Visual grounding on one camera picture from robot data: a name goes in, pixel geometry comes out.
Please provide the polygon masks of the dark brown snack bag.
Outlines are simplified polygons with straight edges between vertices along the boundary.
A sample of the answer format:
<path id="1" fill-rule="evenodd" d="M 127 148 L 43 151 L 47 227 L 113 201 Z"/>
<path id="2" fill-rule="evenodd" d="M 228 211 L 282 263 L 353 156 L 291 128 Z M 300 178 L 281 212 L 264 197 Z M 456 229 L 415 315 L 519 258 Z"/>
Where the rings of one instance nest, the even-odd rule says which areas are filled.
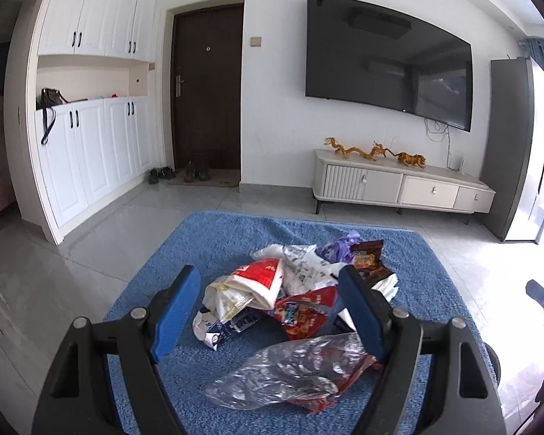
<path id="1" fill-rule="evenodd" d="M 350 247 L 353 257 L 352 265 L 358 271 L 359 276 L 363 278 L 363 281 L 372 286 L 393 274 L 381 259 L 383 247 L 383 240 L 362 241 Z"/>

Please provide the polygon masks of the red snack wrapper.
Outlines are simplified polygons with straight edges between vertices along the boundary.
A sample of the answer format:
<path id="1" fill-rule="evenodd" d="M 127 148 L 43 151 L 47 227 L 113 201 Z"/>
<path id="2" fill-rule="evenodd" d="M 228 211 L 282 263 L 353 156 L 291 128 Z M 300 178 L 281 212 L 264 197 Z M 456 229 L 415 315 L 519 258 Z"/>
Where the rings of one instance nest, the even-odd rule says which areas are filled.
<path id="1" fill-rule="evenodd" d="M 333 286 L 288 295 L 277 300 L 270 315 L 281 324 L 289 340 L 308 339 L 327 322 L 337 295 Z"/>

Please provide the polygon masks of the purple plastic bag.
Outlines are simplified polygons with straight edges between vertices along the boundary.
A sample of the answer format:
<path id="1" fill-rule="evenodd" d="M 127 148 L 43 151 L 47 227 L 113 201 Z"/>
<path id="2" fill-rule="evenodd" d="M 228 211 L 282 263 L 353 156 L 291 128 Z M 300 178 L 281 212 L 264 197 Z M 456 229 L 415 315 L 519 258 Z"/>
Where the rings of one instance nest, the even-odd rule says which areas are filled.
<path id="1" fill-rule="evenodd" d="M 330 241 L 318 252 L 318 255 L 330 263 L 343 262 L 350 264 L 353 262 L 351 248 L 361 241 L 360 234 L 357 231 L 350 231 L 349 234 L 335 241 Z"/>

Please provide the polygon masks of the white printed plastic bag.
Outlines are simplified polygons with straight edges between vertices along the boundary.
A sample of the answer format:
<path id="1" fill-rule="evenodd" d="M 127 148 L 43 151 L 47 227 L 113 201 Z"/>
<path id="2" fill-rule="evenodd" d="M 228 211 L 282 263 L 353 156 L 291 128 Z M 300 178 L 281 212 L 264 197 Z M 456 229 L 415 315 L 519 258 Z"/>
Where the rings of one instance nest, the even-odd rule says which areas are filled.
<path id="1" fill-rule="evenodd" d="M 255 261 L 278 258 L 284 272 L 282 288 L 286 295 L 303 295 L 338 284 L 345 262 L 331 263 L 316 253 L 316 245 L 268 245 L 253 252 Z"/>

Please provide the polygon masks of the clear plastic bag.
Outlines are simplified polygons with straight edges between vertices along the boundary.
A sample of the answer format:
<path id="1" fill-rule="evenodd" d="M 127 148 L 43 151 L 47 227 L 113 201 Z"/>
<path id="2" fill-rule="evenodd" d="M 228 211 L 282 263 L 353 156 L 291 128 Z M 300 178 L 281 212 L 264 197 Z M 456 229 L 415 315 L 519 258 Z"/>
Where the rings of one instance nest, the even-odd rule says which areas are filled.
<path id="1" fill-rule="evenodd" d="M 289 403 L 320 413 L 373 366 L 381 367 L 357 333 L 324 335 L 267 347 L 207 385 L 203 395 L 231 410 Z"/>

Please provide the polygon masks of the red white plastic bag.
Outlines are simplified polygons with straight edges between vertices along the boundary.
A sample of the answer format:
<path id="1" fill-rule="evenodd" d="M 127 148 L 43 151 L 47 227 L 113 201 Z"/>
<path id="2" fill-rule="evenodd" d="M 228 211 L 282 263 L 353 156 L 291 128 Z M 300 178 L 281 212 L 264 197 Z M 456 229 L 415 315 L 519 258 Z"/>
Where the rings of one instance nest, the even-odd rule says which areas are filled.
<path id="1" fill-rule="evenodd" d="M 230 321 L 247 307 L 270 310 L 277 301 L 283 278 L 280 259 L 253 261 L 210 283 L 202 303 L 222 323 Z"/>

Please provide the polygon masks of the blue white milk carton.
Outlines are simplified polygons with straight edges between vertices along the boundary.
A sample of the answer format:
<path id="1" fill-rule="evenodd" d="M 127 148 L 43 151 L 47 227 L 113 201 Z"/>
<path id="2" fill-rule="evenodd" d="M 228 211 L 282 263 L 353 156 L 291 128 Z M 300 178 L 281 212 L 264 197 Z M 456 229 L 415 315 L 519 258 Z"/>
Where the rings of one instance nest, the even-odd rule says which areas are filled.
<path id="1" fill-rule="evenodd" d="M 196 339 L 216 351 L 223 342 L 243 333 L 261 318 L 262 313 L 259 310 L 247 307 L 229 321 L 222 322 L 209 309 L 202 307 L 193 318 L 192 331 Z"/>

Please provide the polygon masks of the white TV stand cabinet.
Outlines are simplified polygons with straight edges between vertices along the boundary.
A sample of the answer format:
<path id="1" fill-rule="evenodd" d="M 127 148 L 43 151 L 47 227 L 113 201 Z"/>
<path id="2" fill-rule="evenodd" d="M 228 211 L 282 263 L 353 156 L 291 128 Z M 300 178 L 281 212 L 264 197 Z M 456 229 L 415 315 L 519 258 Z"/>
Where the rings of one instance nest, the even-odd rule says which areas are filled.
<path id="1" fill-rule="evenodd" d="M 348 159 L 314 152 L 312 193 L 318 204 L 339 202 L 459 214 L 489 213 L 495 191 L 469 175 L 439 167 L 406 166 L 392 159 Z"/>

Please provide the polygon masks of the shoes by door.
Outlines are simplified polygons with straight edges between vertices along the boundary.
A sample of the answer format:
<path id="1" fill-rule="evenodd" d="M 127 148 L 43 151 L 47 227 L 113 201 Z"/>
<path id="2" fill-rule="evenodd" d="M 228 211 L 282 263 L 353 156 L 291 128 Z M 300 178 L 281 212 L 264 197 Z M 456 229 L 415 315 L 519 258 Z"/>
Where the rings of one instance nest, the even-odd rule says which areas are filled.
<path id="1" fill-rule="evenodd" d="M 153 168 L 148 172 L 147 181 L 150 185 L 157 185 L 160 180 L 175 180 L 178 175 L 182 175 L 185 183 L 192 183 L 195 180 L 207 182 L 211 179 L 209 170 L 205 166 L 196 165 L 189 161 L 180 170 L 174 170 L 169 166 L 162 168 Z"/>

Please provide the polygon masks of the door mat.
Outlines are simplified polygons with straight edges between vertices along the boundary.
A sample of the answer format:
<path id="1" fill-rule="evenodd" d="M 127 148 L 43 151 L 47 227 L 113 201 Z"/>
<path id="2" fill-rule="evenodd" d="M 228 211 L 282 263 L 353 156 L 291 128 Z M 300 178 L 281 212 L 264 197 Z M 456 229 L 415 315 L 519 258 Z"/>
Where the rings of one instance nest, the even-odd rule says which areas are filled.
<path id="1" fill-rule="evenodd" d="M 166 180 L 168 186 L 192 186 L 192 187 L 238 187 L 240 184 L 240 171 L 228 169 L 216 169 L 209 171 L 209 179 L 201 181 L 195 178 L 193 182 L 185 181 L 185 170 L 179 171 L 171 180 Z"/>

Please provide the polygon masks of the grey tall cabinet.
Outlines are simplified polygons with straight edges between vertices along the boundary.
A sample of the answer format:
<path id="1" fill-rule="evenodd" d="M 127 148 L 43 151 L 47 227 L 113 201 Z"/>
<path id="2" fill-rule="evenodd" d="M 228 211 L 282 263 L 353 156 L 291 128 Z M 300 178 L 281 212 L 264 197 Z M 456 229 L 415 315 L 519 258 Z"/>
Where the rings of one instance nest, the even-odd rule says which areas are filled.
<path id="1" fill-rule="evenodd" d="M 544 70 L 531 58 L 491 62 L 481 180 L 495 191 L 486 228 L 500 241 L 536 243 L 544 228 Z"/>

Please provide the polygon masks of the golden tiger figurine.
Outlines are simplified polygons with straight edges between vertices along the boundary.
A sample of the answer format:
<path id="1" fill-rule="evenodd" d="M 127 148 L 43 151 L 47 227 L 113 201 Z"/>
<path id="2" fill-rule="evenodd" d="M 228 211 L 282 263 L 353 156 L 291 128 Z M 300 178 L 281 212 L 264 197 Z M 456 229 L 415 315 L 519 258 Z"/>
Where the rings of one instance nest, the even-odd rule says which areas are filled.
<path id="1" fill-rule="evenodd" d="M 425 157 L 421 154 L 408 154 L 407 152 L 399 152 L 393 154 L 397 161 L 405 166 L 425 168 Z"/>

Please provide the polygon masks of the golden dragon figurine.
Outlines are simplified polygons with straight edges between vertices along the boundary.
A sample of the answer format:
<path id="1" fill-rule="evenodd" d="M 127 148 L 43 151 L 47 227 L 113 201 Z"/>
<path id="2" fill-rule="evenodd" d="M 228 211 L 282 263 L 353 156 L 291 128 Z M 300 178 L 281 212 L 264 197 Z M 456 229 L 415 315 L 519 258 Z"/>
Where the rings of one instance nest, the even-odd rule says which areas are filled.
<path id="1" fill-rule="evenodd" d="M 378 142 L 373 144 L 370 151 L 364 151 L 356 146 L 344 147 L 344 145 L 340 144 L 335 137 L 326 137 L 323 144 L 332 147 L 335 153 L 340 154 L 342 158 L 345 159 L 348 159 L 353 153 L 358 154 L 360 158 L 365 160 L 375 160 L 378 156 L 386 158 L 387 155 L 395 157 L 395 154 L 390 149 Z"/>

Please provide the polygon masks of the dark handbag on shelf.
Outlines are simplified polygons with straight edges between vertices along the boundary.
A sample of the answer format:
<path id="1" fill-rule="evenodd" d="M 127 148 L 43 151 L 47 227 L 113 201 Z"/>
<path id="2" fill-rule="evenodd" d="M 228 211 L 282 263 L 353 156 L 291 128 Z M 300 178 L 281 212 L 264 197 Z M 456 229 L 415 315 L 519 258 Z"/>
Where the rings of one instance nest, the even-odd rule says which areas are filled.
<path id="1" fill-rule="evenodd" d="M 38 105 L 42 112 L 43 135 L 40 144 L 46 145 L 48 143 L 49 135 L 55 126 L 55 119 L 57 119 L 55 107 L 65 104 L 69 104 L 69 100 L 56 88 L 44 87 L 41 89 Z"/>

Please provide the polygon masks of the blue curtain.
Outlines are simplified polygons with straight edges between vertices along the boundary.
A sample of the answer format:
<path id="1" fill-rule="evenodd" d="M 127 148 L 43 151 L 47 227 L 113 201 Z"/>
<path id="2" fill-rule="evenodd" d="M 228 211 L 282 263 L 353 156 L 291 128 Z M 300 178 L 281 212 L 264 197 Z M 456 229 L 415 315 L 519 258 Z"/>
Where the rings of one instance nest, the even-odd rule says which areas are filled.
<path id="1" fill-rule="evenodd" d="M 544 71 L 544 38 L 542 37 L 527 37 L 524 41 L 524 46 L 531 58 Z"/>

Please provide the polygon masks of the dark brown entrance door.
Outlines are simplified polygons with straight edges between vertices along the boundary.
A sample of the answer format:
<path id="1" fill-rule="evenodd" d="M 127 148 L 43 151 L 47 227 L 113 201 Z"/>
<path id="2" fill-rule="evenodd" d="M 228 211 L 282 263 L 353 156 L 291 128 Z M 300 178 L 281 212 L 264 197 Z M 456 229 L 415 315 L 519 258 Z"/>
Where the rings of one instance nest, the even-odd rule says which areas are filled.
<path id="1" fill-rule="evenodd" d="M 178 168 L 240 170 L 243 4 L 174 17 L 171 128 Z"/>

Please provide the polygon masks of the white shoe cabinet wall unit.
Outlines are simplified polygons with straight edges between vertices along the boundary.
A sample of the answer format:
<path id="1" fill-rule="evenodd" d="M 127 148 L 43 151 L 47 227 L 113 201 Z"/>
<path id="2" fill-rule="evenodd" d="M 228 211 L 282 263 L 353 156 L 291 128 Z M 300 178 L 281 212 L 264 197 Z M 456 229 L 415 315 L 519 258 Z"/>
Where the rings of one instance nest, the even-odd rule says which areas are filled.
<path id="1" fill-rule="evenodd" d="M 46 145 L 38 105 L 31 159 L 48 240 L 59 245 L 81 223 L 142 183 L 158 159 L 149 75 L 156 0 L 45 0 L 33 49 L 39 103 L 44 87 L 69 104 Z"/>

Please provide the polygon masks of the wall-mounted black television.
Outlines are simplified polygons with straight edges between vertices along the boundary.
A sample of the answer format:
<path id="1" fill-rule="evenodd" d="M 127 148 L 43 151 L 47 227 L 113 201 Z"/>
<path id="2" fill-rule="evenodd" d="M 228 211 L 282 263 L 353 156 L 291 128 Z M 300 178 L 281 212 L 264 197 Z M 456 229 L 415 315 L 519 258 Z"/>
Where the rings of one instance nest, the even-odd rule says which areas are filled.
<path id="1" fill-rule="evenodd" d="M 306 0 L 305 93 L 391 109 L 469 131 L 470 43 L 359 0 Z"/>

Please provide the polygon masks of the wall light switch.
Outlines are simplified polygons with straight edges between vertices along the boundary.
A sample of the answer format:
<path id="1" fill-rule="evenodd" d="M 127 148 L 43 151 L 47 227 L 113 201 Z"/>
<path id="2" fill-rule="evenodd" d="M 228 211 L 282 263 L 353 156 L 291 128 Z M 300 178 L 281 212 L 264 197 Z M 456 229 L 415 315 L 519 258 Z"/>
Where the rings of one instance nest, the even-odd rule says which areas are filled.
<path id="1" fill-rule="evenodd" d="M 262 46 L 262 37 L 261 36 L 253 36 L 250 39 L 250 46 L 251 47 L 261 47 Z"/>

